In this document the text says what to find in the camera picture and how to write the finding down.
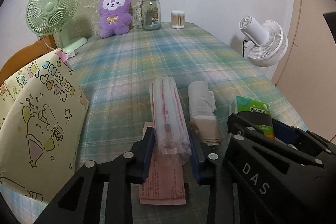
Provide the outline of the beige door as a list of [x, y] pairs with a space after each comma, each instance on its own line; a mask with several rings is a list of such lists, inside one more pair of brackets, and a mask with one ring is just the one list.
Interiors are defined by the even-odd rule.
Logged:
[[323, 17], [335, 0], [294, 0], [289, 49], [272, 83], [307, 128], [335, 142], [335, 41]]

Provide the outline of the clear bag of straws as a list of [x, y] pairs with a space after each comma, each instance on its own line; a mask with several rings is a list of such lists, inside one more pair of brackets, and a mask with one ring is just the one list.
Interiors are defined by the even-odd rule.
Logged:
[[157, 148], [162, 155], [178, 155], [183, 163], [191, 144], [178, 89], [172, 77], [157, 77], [149, 86]]

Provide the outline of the white standing fan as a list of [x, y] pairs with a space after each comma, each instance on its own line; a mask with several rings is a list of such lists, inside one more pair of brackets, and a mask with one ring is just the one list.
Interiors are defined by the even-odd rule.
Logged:
[[257, 67], [270, 67], [277, 64], [286, 54], [288, 38], [274, 20], [258, 22], [247, 15], [239, 22], [239, 29], [245, 36], [243, 57]]

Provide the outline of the plaid tablecloth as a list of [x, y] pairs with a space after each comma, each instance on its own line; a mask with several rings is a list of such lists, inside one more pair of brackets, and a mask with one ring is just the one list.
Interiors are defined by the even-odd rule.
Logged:
[[93, 36], [69, 60], [89, 108], [79, 141], [76, 166], [88, 160], [113, 160], [141, 139], [151, 120], [149, 85], [173, 77], [185, 115], [188, 87], [204, 81], [215, 97], [220, 134], [227, 136], [231, 102], [243, 96], [267, 103], [274, 118], [305, 128], [299, 114], [262, 72], [199, 26], [156, 31], [133, 29], [102, 39]]

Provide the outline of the purple plush toy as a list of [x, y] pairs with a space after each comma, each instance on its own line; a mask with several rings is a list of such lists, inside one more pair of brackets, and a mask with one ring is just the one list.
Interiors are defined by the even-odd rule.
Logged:
[[97, 11], [100, 15], [100, 37], [123, 35], [132, 23], [131, 0], [101, 0]]

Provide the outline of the glass mason jar mug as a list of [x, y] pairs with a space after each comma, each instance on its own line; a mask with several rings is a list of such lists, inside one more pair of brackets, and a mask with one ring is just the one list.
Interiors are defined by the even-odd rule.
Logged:
[[161, 28], [161, 4], [159, 0], [141, 0], [135, 17], [142, 23], [143, 30], [159, 30]]

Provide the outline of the green desk fan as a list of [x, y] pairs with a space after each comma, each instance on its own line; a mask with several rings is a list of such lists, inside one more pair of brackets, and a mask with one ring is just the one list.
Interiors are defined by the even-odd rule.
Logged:
[[74, 17], [78, 0], [29, 0], [26, 9], [28, 28], [38, 36], [59, 34], [63, 51], [71, 53], [82, 47], [87, 39], [70, 39], [68, 23]]

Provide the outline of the yellow cartoon storage box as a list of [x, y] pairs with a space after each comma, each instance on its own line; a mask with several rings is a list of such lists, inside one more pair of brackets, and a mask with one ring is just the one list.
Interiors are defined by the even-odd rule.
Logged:
[[48, 203], [74, 175], [89, 102], [63, 50], [25, 65], [1, 86], [1, 183]]

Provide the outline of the cotton swab container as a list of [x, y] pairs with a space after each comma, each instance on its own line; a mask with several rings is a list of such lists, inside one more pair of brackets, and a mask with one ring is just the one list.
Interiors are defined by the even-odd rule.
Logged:
[[185, 28], [185, 12], [172, 11], [171, 12], [171, 27], [174, 29]]

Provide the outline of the pink paper packet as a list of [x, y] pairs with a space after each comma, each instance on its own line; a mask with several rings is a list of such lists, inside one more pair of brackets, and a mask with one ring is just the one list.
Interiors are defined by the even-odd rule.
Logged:
[[163, 155], [153, 148], [149, 174], [139, 186], [139, 203], [145, 205], [185, 205], [186, 192], [181, 157]]

